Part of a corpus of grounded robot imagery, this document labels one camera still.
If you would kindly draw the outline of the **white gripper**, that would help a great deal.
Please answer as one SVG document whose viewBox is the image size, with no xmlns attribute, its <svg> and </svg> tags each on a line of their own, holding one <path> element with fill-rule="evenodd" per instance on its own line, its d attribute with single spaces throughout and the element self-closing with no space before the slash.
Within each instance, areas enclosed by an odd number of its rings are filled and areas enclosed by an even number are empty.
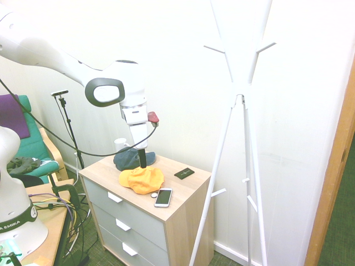
<svg viewBox="0 0 355 266">
<path fill-rule="evenodd" d="M 148 113 L 146 106 L 135 108 L 123 108 L 124 119 L 129 126 L 134 144 L 138 149 L 138 156 L 141 168 L 147 167 L 145 148 L 148 146 Z"/>
</svg>

